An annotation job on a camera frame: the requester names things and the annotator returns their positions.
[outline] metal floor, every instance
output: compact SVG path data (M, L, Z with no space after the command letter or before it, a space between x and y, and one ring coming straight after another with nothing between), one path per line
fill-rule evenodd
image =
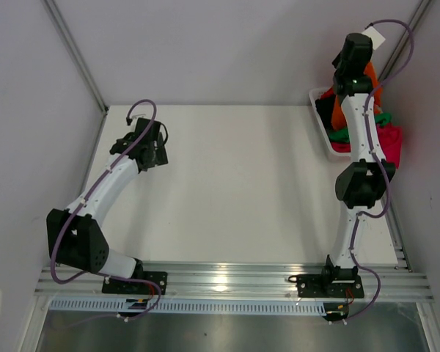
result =
M97 314L49 311L37 351L429 351L415 304L376 304L347 326L313 317L157 313L64 328Z

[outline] white table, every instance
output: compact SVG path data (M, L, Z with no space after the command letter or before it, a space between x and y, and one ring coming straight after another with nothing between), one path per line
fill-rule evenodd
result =
M128 109L109 109L89 183L133 129ZM134 113L151 117L151 107ZM159 106L169 163L121 193L103 223L110 247L141 260L324 263L348 161L327 161L312 118L308 106ZM361 263L395 265L386 220L366 222Z

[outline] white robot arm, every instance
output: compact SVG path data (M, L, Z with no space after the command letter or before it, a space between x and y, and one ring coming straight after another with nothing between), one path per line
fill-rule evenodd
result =
M336 197L341 201L340 221L334 246L321 274L291 276L302 298L363 298L358 275L362 212L375 206L386 190L385 177L391 180L395 165L387 163L378 141L373 114L373 83L364 69L373 53L372 40L360 33L345 38L340 54L333 61L334 93L347 121L351 141L351 164L336 179Z
M64 210L53 209L46 219L48 230L49 255L57 242L59 233L64 229L70 214L78 212L70 222L57 249L56 262L79 268L93 274L117 276L124 279L142 279L141 260L118 253L109 248L101 232L101 227L109 208L120 192L142 171L168 163L165 144L160 128L161 122L152 122L139 118L135 131L118 139L111 148L106 168L101 172L101 181L85 190L81 196Z

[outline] pink cloth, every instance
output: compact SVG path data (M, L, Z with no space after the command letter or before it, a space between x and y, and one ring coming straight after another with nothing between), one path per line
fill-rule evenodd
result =
M399 167L401 148L403 146L403 129L393 126L391 123L384 127L376 126L378 139L381 149L386 156L386 161L395 163L396 168ZM331 142L332 149L338 153L350 153L351 145L349 143Z

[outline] white wall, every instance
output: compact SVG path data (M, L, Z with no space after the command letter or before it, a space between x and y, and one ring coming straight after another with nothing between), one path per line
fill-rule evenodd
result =
M392 183L403 240L440 307L440 0L417 32L414 58L385 90L384 105L404 132Z
M109 104L308 103L349 32L408 20L419 0L62 0ZM381 27L381 69L403 30Z
M15 351L45 217L76 195L100 119L39 0L0 0L0 351Z

